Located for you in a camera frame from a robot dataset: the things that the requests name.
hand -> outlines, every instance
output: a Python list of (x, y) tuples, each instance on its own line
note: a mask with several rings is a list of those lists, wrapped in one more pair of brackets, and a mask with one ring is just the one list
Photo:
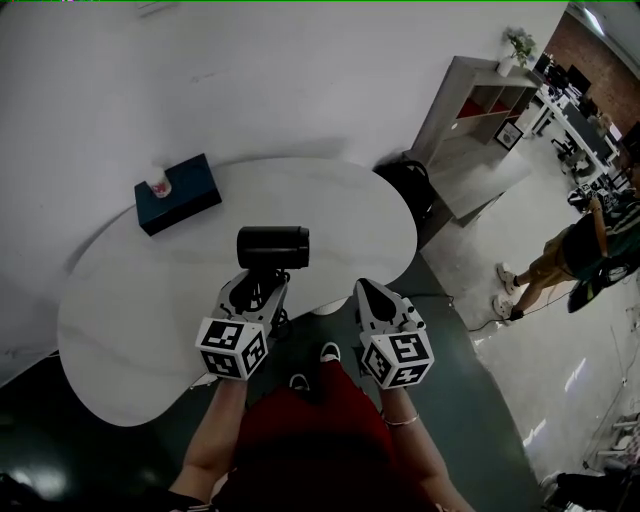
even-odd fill
[(590, 212), (594, 212), (596, 210), (602, 210), (602, 204), (600, 204), (600, 199), (598, 199), (597, 197), (594, 197), (593, 199), (591, 199), (591, 201), (589, 201), (589, 206), (587, 207), (587, 209)]

white table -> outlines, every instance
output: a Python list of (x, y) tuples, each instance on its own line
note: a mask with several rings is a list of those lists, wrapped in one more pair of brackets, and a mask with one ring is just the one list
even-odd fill
[(156, 418), (205, 372), (195, 337), (220, 288), (240, 271), (242, 226), (309, 228), (309, 267), (290, 271), (290, 318), (351, 295), (360, 277), (394, 280), (415, 254), (405, 202), (358, 165), (283, 158), (212, 173), (222, 204), (153, 238), (131, 208), (69, 278), (58, 317), (60, 358), (80, 400), (109, 423)]
[(542, 92), (540, 89), (536, 92), (536, 98), (542, 101), (542, 108), (540, 112), (538, 112), (535, 118), (528, 124), (527, 128), (523, 133), (523, 137), (529, 137), (533, 128), (539, 124), (543, 119), (549, 118), (551, 115), (555, 116), (556, 120), (560, 123), (562, 128), (564, 128), (569, 135), (573, 137), (576, 141), (576, 144), (580, 146), (581, 149), (584, 149), (585, 153), (589, 157), (589, 159), (594, 163), (597, 172), (594, 172), (592, 176), (589, 177), (589, 182), (596, 179), (600, 174), (608, 174), (610, 170), (612, 170), (611, 166), (607, 166), (603, 164), (598, 156), (593, 152), (593, 150), (587, 145), (582, 136), (578, 133), (578, 131), (573, 127), (573, 125), (567, 121), (564, 117), (564, 113), (562, 109), (553, 101), (551, 98)]

picture frame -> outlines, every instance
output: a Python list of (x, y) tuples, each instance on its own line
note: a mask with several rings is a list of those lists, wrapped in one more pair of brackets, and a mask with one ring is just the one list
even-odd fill
[(522, 130), (507, 119), (502, 123), (502, 126), (498, 130), (498, 133), (495, 134), (494, 139), (496, 139), (505, 148), (511, 149), (516, 145), (521, 137)]

brick wall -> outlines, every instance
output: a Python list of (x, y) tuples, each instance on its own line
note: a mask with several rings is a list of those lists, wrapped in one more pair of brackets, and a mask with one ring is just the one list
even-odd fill
[(545, 51), (567, 71), (573, 64), (589, 79), (593, 101), (623, 135), (640, 121), (640, 80), (573, 16), (562, 16)]

floor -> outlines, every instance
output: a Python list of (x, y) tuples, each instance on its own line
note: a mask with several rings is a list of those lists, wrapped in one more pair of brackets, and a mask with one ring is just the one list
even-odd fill
[[(539, 510), (537, 482), (504, 399), (419, 254), (390, 287), (403, 295), (438, 295), (412, 299), (436, 362), (410, 394), (460, 492), (478, 512)], [(316, 349), (327, 339), (338, 343), (343, 366), (377, 403), (375, 384), (359, 374), (355, 305), (349, 299), (332, 315), (293, 321), (292, 334), (271, 348), (266, 364), (252, 376), (249, 404), (298, 371), (313, 386)], [(151, 485), (168, 486), (214, 390), (215, 384), (187, 391), (145, 425), (115, 427), (82, 406), (57, 358), (46, 359), (0, 388), (0, 473), (46, 499), (68, 503), (100, 493), (105, 505)]]
[[(523, 125), (536, 108), (525, 113)], [(455, 296), (456, 310), (470, 330), (496, 317), (490, 299), (504, 290), (495, 264), (506, 261), (523, 272), (545, 241), (579, 219), (566, 201), (574, 185), (560, 171), (553, 137), (563, 138), (555, 122), (542, 137), (521, 140), (518, 150), (532, 174), (465, 228), (447, 224), (421, 251)], [(580, 471), (585, 459), (595, 465), (592, 454), (599, 443), (606, 444), (613, 419), (640, 411), (640, 358), (634, 360), (640, 336), (633, 329), (638, 308), (628, 310), (640, 303), (640, 294), (636, 276), (628, 281), (572, 315), (567, 299), (560, 297), (573, 285), (564, 283), (543, 293), (534, 309), (548, 307), (512, 326), (490, 323), (471, 333), (539, 479), (556, 470)]]

